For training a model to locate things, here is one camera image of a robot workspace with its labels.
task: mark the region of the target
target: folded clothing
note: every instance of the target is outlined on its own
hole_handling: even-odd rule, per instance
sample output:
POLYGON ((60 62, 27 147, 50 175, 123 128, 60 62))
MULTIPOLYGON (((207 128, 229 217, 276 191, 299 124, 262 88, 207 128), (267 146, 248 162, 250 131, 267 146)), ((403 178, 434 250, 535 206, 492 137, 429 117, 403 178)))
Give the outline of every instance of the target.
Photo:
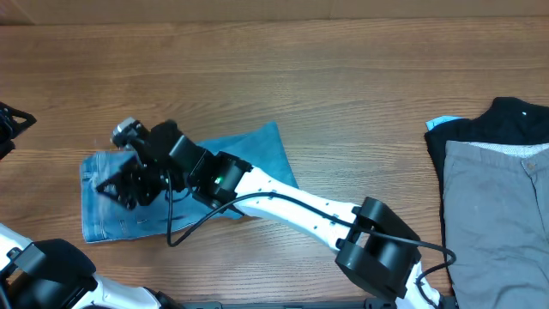
POLYGON ((460 307, 549 304, 548 148, 447 142, 444 220, 460 307))
MULTIPOLYGON (((260 130, 214 140, 199 142, 198 145, 214 154, 219 151, 236 155, 256 167, 260 167, 280 182, 298 187, 293 177, 286 152, 276 123, 266 124, 260 130)), ((98 152, 82 162, 81 198, 82 233, 88 243, 135 239, 166 233, 168 202, 165 192, 148 206, 137 206, 128 211, 110 198, 100 195, 95 187, 118 172, 118 168, 135 152, 98 152)), ((174 200, 185 196, 185 191, 174 192, 174 200)), ((173 205, 172 230, 176 231, 200 220, 212 209, 192 197, 173 205)), ((240 215, 231 210, 216 217, 238 219, 240 215)))
POLYGON ((508 145, 535 145, 549 142, 549 107, 529 104, 517 98, 496 98, 476 119, 455 119, 425 133, 427 150, 437 173, 441 194, 443 245, 443 170, 446 142, 489 142, 508 145))

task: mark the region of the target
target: denim jeans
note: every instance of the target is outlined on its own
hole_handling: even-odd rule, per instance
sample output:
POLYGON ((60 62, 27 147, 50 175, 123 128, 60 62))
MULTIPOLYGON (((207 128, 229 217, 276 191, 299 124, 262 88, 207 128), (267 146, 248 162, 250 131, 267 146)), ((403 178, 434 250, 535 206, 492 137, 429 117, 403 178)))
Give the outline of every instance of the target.
MULTIPOLYGON (((294 187, 298 184, 293 177, 286 152, 276 123, 271 122, 261 129, 238 136, 225 136, 199 142, 198 145, 216 154, 219 151, 236 155, 273 178, 294 187)), ((97 193, 95 187, 118 171, 118 168, 135 152, 98 152, 82 162, 82 233, 88 243, 135 239, 166 233, 168 202, 165 192, 160 193, 148 206, 137 206, 133 210, 114 203, 110 198, 97 193)), ((174 192, 174 199, 186 191, 174 192)), ((173 205, 172 230, 177 231, 200 220, 212 209, 187 197, 173 205)), ((239 214, 227 210, 216 217, 238 219, 239 214)))

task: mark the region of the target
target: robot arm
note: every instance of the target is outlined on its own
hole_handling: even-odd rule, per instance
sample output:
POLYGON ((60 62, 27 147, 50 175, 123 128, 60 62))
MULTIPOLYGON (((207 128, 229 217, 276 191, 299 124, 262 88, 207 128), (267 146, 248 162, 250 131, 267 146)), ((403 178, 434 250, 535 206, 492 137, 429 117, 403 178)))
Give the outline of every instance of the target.
MULTIPOLYGON (((3 111, 8 117, 0 118, 0 124, 13 120, 10 115, 19 112, 3 111)), ((0 138, 0 146, 35 121, 28 114, 21 115, 28 116, 29 122, 2 126, 0 137, 6 131, 9 135, 0 138)), ((426 296, 419 290, 417 246, 395 241, 419 241, 419 236, 378 200, 367 197, 359 206, 284 185, 238 157, 213 155, 197 147, 171 121, 149 132, 129 118, 115 129, 112 141, 135 149, 139 160, 122 165, 121 171, 97 190, 126 209, 137 204, 146 207, 170 187, 189 189, 195 199, 214 211, 238 198, 232 211, 276 220, 317 239, 336 254, 335 262, 353 283, 378 297, 395 300, 398 308, 430 309, 440 302, 440 294, 425 278, 420 282, 426 296), (267 194, 259 197, 258 192, 267 194), (362 233, 371 234, 364 247, 357 244, 362 233)), ((97 275, 93 263, 62 239, 32 242, 2 224, 0 269, 0 308, 181 308, 161 292, 126 287, 97 275), (16 270, 22 273, 9 285, 7 279, 16 270)))
MULTIPOLYGON (((310 235, 336 255, 343 273, 366 292, 396 300, 400 308, 432 307, 415 281, 421 274, 417 246, 395 241, 417 242, 419 236, 386 204, 370 197, 362 205, 330 201, 284 185, 234 155, 212 154, 195 145, 171 120, 149 132, 128 118, 114 130, 112 141, 134 149, 139 160, 124 164, 97 191, 126 209, 146 207, 163 190, 188 189, 214 211, 225 211, 221 205, 227 204, 231 211, 276 220, 310 235), (361 246, 357 242, 363 233, 371 237, 361 246)), ((438 304, 438 292, 421 282, 426 297, 438 304)))

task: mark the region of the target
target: gray fabric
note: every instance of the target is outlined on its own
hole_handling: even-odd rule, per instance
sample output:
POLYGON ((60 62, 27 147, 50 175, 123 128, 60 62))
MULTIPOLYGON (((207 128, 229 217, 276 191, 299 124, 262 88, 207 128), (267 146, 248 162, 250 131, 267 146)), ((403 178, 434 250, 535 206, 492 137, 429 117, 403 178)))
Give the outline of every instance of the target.
POLYGON ((460 308, 549 307, 549 150, 528 158, 446 143, 449 267, 460 308))

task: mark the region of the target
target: wooden table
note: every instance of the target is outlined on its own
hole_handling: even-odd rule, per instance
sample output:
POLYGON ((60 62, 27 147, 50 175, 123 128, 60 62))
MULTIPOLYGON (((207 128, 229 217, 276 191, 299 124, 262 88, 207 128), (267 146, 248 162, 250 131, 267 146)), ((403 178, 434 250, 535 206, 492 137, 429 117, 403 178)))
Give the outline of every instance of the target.
MULTIPOLYGON (((478 116, 495 96, 549 105, 549 18, 0 27, 0 40, 0 100, 38 119, 2 161, 2 223, 184 301, 366 293, 327 248, 272 221, 211 221, 174 249, 161 236, 86 245, 78 168, 124 118, 173 118, 196 141, 275 120, 304 190, 376 197, 440 243, 425 121, 478 116)), ((445 271, 429 281, 450 293, 445 271)))

